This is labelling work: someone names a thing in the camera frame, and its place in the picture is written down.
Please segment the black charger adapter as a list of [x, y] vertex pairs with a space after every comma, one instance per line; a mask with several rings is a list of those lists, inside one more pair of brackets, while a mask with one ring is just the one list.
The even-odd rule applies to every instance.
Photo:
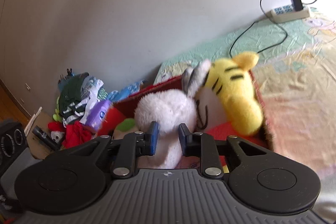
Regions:
[[301, 0], [291, 0], [291, 4], [296, 12], [303, 10], [303, 3]]

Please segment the white power strip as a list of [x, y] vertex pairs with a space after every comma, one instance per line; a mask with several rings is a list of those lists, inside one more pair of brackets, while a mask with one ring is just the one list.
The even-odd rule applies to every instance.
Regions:
[[293, 5], [277, 7], [270, 11], [271, 19], [276, 23], [285, 23], [310, 17], [310, 8], [303, 7], [300, 11], [295, 11]]

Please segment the yellow tiger plush toy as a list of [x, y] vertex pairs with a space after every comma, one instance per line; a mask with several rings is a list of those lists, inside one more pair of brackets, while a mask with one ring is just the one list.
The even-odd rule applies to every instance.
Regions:
[[264, 113], [250, 74], [258, 61], [257, 53], [243, 52], [214, 62], [204, 60], [195, 67], [200, 82], [195, 95], [199, 130], [224, 123], [231, 124], [242, 136], [252, 136], [260, 130]]

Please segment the pink bunny plush toy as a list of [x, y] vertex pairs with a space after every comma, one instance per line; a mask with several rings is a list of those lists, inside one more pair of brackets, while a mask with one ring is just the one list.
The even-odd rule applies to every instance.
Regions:
[[188, 67], [182, 75], [182, 89], [149, 93], [140, 99], [134, 112], [135, 124], [145, 132], [152, 122], [159, 124], [158, 141], [153, 156], [138, 158], [138, 168], [173, 169], [182, 160], [178, 128], [186, 124], [193, 130], [197, 124], [195, 95], [204, 85], [211, 61], [201, 61], [195, 68]]

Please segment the red cloth item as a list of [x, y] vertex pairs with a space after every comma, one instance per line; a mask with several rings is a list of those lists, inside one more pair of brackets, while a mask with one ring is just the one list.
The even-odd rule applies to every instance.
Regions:
[[49, 122], [48, 130], [51, 139], [66, 149], [82, 145], [94, 137], [94, 133], [79, 121], [66, 127], [60, 122]]

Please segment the purple wet wipes pack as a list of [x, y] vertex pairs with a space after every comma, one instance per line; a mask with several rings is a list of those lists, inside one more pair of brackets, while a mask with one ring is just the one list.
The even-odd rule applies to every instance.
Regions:
[[97, 132], [106, 113], [108, 112], [110, 103], [111, 102], [109, 100], [102, 100], [96, 103], [96, 105], [91, 109], [85, 125]]

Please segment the pile of folded clothes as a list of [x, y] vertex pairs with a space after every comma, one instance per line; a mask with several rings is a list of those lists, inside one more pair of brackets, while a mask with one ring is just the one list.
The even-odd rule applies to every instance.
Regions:
[[132, 83], [121, 90], [107, 92], [104, 82], [88, 72], [75, 74], [67, 69], [66, 75], [60, 75], [58, 80], [59, 97], [56, 99], [55, 113], [52, 118], [64, 126], [81, 121], [85, 123], [92, 108], [99, 102], [107, 100], [114, 104], [139, 92], [146, 83], [141, 80]]

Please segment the green smiling plush toy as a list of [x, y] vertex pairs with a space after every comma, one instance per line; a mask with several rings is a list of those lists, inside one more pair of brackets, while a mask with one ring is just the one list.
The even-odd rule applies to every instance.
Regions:
[[113, 132], [113, 139], [123, 139], [128, 133], [137, 132], [138, 127], [133, 118], [127, 118], [116, 126]]

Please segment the cartoon bear bed sheet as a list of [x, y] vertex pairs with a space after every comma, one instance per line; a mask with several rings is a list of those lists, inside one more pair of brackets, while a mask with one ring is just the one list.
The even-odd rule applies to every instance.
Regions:
[[265, 104], [274, 150], [313, 169], [321, 179], [314, 211], [335, 223], [335, 15], [312, 9], [309, 18], [284, 24], [282, 38], [269, 21], [229, 33], [162, 63], [156, 83], [181, 75], [203, 59], [256, 51], [253, 75]]

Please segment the red cardboard box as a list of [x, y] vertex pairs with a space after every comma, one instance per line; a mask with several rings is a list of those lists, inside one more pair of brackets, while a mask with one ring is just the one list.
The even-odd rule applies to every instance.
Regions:
[[[112, 106], [109, 107], [97, 134], [113, 135], [114, 129], [118, 124], [127, 118], [134, 117], [135, 109], [143, 96], [170, 89], [181, 89], [181, 80], [181, 76], [172, 77], [159, 84], [143, 88], [128, 98], [112, 104]], [[198, 104], [198, 112], [200, 115], [198, 118], [198, 131], [210, 134], [214, 139], [221, 141], [226, 140], [230, 135], [236, 135], [262, 147], [272, 148], [266, 124], [263, 124], [260, 130], [254, 135], [241, 135], [232, 127], [231, 122], [226, 121], [221, 104], [217, 102], [215, 95], [210, 90], [206, 88], [201, 89], [195, 99]]]

